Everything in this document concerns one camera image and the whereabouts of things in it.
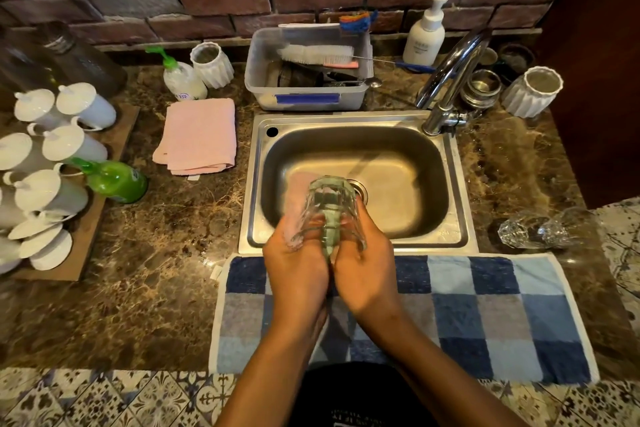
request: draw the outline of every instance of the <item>wooden board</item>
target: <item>wooden board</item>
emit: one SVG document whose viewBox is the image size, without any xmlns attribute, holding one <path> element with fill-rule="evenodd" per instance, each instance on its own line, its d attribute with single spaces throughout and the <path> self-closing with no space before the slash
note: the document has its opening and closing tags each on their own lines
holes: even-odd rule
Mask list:
<svg viewBox="0 0 640 427">
<path fill-rule="evenodd" d="M 120 160 L 127 145 L 133 125 L 138 118 L 138 107 L 127 105 L 115 105 L 118 111 L 116 123 L 105 131 L 92 133 L 91 136 L 100 140 L 109 150 L 110 160 Z M 84 176 L 69 178 L 83 183 Z M 12 278 L 24 278 L 27 280 L 64 280 L 77 281 L 84 269 L 93 241 L 97 235 L 102 218 L 102 210 L 106 198 L 90 191 L 89 204 L 78 216 L 65 222 L 65 229 L 71 233 L 74 244 L 67 259 L 58 267 L 51 270 L 36 270 L 29 265 L 29 261 L 22 261 L 20 266 L 8 275 Z"/>
</svg>

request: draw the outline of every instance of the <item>stainless steel sink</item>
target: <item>stainless steel sink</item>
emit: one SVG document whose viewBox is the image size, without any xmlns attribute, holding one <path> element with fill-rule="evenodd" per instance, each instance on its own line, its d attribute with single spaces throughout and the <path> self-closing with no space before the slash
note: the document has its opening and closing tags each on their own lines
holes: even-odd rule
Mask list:
<svg viewBox="0 0 640 427">
<path fill-rule="evenodd" d="M 456 140 L 428 137 L 420 112 L 258 115 L 239 253 L 260 253 L 295 172 L 350 180 L 396 252 L 477 252 Z"/>
</svg>

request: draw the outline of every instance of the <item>marble countertop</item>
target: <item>marble countertop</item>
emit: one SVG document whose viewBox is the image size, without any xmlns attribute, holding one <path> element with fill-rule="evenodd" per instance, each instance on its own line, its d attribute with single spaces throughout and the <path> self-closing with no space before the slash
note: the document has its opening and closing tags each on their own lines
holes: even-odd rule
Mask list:
<svg viewBox="0 0 640 427">
<path fill-rule="evenodd" d="M 150 178 L 138 203 L 108 204 L 84 279 L 77 283 L 0 278 L 0 367 L 197 371 L 207 367 L 216 284 L 212 266 L 238 240 L 253 115 L 242 67 L 212 96 L 236 103 L 236 167 L 187 181 L 151 161 L 173 101 L 161 66 L 129 67 L 116 97 L 140 107 L 124 161 Z M 376 67 L 384 85 L 364 110 L 411 110 L 426 75 Z M 0 129 L 12 125 L 0 114 Z M 523 120 L 501 107 L 458 132 L 480 252 L 513 253 L 497 223 L 524 209 L 584 205 L 551 115 Z M 640 379 L 640 351 L 600 248 L 594 221 L 586 245 L 558 252 L 603 379 Z"/>
</svg>

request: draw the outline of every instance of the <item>chrome faucet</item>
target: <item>chrome faucet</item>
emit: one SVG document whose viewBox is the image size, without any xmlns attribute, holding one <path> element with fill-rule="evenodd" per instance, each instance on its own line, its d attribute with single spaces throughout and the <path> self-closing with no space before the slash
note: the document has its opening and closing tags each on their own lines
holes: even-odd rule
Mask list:
<svg viewBox="0 0 640 427">
<path fill-rule="evenodd" d="M 491 29 L 483 27 L 469 31 L 453 47 L 420 90 L 415 106 L 429 108 L 438 93 L 444 89 L 445 83 L 452 78 L 444 98 L 435 102 L 429 118 L 422 125 L 422 131 L 427 135 L 438 135 L 445 126 L 467 123 L 476 114 L 476 112 L 463 112 L 455 108 L 454 99 L 476 68 L 478 59 L 489 45 L 491 34 Z"/>
</svg>

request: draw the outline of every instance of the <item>green pump bottle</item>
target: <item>green pump bottle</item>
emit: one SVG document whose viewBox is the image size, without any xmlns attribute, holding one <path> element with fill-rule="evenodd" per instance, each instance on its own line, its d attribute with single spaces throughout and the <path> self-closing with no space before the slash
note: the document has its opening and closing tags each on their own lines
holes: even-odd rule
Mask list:
<svg viewBox="0 0 640 427">
<path fill-rule="evenodd" d="M 147 177 L 123 162 L 93 162 L 72 157 L 71 164 L 86 175 L 86 183 L 93 192 L 110 197 L 118 203 L 138 201 L 147 191 Z"/>
</svg>

